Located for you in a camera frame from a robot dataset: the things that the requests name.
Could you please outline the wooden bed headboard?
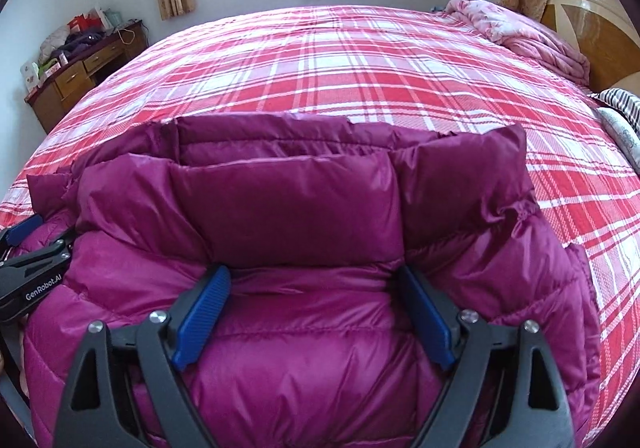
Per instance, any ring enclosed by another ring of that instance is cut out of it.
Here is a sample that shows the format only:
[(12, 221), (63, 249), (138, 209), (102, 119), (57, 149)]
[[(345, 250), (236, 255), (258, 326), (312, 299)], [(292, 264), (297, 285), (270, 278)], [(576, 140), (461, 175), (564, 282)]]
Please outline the wooden bed headboard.
[(638, 95), (640, 38), (620, 0), (548, 0), (541, 23), (590, 62), (590, 90)]

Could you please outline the grey patterned pillow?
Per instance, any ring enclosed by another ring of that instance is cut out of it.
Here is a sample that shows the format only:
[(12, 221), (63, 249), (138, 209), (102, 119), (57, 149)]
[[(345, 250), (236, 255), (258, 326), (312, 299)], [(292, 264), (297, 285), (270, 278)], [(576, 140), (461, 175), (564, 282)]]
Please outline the grey patterned pillow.
[(610, 136), (627, 159), (636, 174), (640, 173), (639, 136), (617, 111), (599, 108), (598, 115), (606, 134)]

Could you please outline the striped pillow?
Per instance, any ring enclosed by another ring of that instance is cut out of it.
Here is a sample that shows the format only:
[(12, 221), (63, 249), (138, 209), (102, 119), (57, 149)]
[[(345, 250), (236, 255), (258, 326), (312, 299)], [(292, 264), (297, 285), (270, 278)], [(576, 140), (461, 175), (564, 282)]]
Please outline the striped pillow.
[(593, 98), (600, 104), (620, 112), (636, 134), (640, 133), (640, 99), (638, 96), (622, 88), (610, 87), (594, 94)]

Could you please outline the brown wooden desk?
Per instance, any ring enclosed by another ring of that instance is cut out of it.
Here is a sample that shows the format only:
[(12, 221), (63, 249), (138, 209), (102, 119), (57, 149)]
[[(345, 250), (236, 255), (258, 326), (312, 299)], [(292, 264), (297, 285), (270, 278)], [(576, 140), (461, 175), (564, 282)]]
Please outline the brown wooden desk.
[(143, 21), (130, 20), (119, 31), (113, 31), (55, 71), (35, 93), (25, 99), (44, 132), (49, 134), (83, 96), (139, 56), (148, 46), (148, 34)]

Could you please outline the magenta quilted down jacket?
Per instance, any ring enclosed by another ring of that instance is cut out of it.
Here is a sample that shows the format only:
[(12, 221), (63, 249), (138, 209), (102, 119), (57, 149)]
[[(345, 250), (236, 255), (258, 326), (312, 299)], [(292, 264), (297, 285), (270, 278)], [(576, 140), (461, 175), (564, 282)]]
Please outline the magenta quilted down jacket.
[(544, 218), (518, 125), (439, 134), (338, 116), (145, 123), (28, 178), (44, 223), (76, 231), (30, 314), (25, 378), (40, 446), (88, 324), (138, 324), (210, 266), (228, 305), (184, 378), (225, 447), (405, 447), (442, 385), (397, 299), (409, 265), (493, 324), (540, 324), (585, 437), (600, 384), (586, 252)]

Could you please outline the red plaid bed sheet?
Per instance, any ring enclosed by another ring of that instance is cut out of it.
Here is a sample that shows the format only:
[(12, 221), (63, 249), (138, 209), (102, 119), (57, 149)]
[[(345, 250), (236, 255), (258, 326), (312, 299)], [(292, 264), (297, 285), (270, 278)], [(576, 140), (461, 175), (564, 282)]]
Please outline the red plaid bed sheet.
[(525, 128), (544, 215), (583, 246), (597, 295), (601, 384), (586, 442), (623, 411), (639, 371), (639, 179), (578, 85), (518, 56), (458, 16), (369, 6), (307, 7), (172, 34), (96, 86), (47, 136), (1, 203), (32, 210), (26, 178), (152, 120), (292, 111), (421, 130)]

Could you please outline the pink folded quilt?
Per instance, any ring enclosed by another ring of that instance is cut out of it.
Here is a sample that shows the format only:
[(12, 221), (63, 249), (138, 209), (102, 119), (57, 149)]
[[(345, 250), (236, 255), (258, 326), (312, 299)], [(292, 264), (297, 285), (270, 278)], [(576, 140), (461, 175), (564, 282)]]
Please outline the pink folded quilt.
[(450, 0), (445, 12), (468, 22), (494, 44), (580, 86), (589, 85), (588, 58), (548, 26), (488, 0)]

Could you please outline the clutter pile on desk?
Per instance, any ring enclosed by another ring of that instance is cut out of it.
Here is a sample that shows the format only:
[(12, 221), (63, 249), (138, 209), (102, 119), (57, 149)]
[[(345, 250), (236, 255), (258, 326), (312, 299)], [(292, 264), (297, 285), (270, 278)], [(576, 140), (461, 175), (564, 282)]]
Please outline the clutter pile on desk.
[(93, 8), (57, 28), (40, 44), (37, 59), (21, 66), (27, 93), (30, 95), (42, 85), (47, 70), (55, 64), (61, 67), (68, 64), (119, 24), (122, 24), (121, 15), (109, 9)]

